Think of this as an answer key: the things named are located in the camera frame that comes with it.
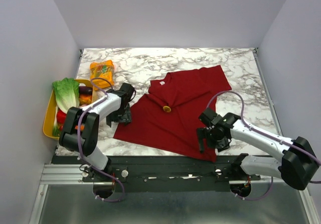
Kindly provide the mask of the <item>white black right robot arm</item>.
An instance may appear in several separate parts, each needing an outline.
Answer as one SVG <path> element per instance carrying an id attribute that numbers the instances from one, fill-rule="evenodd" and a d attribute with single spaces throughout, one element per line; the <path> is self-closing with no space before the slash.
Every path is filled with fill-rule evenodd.
<path id="1" fill-rule="evenodd" d="M 264 175 L 282 179 L 296 190 L 304 190 L 320 166 L 310 143 L 303 137 L 294 140 L 272 134 L 236 114 L 227 113 L 222 117 L 209 107 L 200 114 L 199 120 L 204 124 L 197 129 L 201 153 L 206 148 L 225 151 L 232 140 L 239 140 L 268 154 L 267 157 L 240 154 L 230 167 L 235 179 Z"/>

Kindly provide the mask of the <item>red t-shirt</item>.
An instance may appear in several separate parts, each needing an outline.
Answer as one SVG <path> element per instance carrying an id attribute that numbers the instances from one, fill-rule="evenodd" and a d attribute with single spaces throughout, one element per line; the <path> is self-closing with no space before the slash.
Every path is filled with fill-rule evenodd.
<path id="1" fill-rule="evenodd" d="M 130 108 L 132 122 L 119 124 L 114 138 L 214 162 L 215 150 L 199 150 L 197 128 L 204 127 L 199 115 L 208 104 L 215 108 L 211 98 L 227 90 L 231 86 L 220 65 L 169 72 L 150 82 L 148 92 Z M 165 105 L 170 113 L 163 111 Z"/>

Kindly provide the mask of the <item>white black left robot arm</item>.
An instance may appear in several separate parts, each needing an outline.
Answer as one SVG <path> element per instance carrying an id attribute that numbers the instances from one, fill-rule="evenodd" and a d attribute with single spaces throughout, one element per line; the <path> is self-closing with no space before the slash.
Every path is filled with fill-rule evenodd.
<path id="1" fill-rule="evenodd" d="M 129 83 L 123 83 L 119 90 L 110 89 L 94 103 L 84 107 L 71 107 L 66 115 L 59 145 L 80 154 L 88 165 L 93 166 L 94 176 L 106 181 L 111 176 L 111 160 L 97 146 L 101 121 L 108 126 L 112 122 L 125 125 L 132 122 L 130 102 L 136 90 Z"/>

